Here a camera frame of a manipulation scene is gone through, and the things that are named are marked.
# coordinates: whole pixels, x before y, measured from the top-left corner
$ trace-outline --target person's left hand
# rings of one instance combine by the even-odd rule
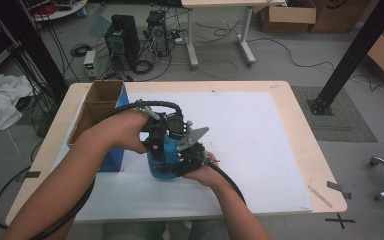
[[[148,150],[140,141],[139,133],[148,118],[147,114],[130,109],[103,120],[94,128],[105,134],[112,147],[146,153]]]

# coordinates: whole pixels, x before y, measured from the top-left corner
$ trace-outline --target hand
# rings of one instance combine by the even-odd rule
[[[207,154],[211,157],[211,160],[214,161],[213,164],[218,166],[218,163],[215,162],[216,157],[214,154],[211,152],[207,152]],[[187,173],[183,177],[194,179],[202,185],[212,189],[217,187],[230,186],[229,183],[218,172],[207,165]]]
[[[111,147],[146,153],[148,150],[140,141],[139,133],[148,118],[147,114],[130,109],[103,120],[93,128],[104,134]]]

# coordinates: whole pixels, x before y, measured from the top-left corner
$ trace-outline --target computer tower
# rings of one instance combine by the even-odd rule
[[[112,24],[105,33],[105,42],[113,62],[121,70],[130,70],[137,61],[140,50],[135,18],[113,15]]]
[[[165,11],[151,11],[146,19],[148,34],[152,39],[151,50],[156,57],[166,57],[169,54]]]

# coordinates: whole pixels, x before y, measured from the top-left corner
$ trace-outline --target person's right hand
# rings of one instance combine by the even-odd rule
[[[211,152],[207,152],[207,154],[211,157],[211,160],[213,160],[213,164],[218,166],[218,163],[215,162],[216,157],[214,156],[214,154],[212,154]],[[183,177],[194,179],[202,185],[210,187],[212,189],[230,186],[229,183],[218,172],[216,172],[214,169],[210,168],[207,165],[202,166],[195,171],[187,173],[183,175]]]

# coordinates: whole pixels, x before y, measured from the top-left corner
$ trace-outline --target right arm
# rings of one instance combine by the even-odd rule
[[[223,212],[230,239],[271,239],[233,187],[215,170],[203,166],[184,177],[195,179],[214,192]]]

